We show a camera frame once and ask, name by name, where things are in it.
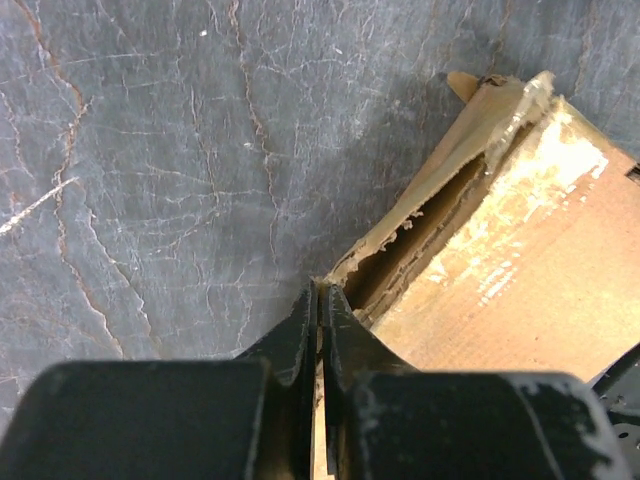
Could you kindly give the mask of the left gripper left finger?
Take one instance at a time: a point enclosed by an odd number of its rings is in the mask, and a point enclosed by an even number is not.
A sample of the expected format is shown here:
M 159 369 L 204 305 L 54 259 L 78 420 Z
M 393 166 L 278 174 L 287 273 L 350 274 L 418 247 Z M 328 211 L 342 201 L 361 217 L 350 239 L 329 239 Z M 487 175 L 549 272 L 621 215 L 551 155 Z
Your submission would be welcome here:
M 318 295 L 227 360 L 73 361 L 30 385 L 5 479 L 309 479 Z

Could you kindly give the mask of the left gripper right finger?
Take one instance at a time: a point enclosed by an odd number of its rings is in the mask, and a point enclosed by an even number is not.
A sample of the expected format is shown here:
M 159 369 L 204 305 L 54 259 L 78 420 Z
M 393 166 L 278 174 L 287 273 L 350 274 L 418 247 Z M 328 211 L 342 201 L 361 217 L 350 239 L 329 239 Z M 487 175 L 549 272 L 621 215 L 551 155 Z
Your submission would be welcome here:
M 327 469 L 338 479 L 635 479 L 593 385 L 566 373 L 421 371 L 321 296 Z

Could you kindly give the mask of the brown cardboard express box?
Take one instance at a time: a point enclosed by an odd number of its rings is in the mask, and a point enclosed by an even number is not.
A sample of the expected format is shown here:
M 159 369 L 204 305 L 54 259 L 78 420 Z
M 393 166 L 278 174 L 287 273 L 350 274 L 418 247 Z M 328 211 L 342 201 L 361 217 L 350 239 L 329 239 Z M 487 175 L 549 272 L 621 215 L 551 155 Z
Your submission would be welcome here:
M 324 278 L 418 370 L 593 385 L 639 345 L 635 164 L 553 80 L 451 73 L 464 109 Z

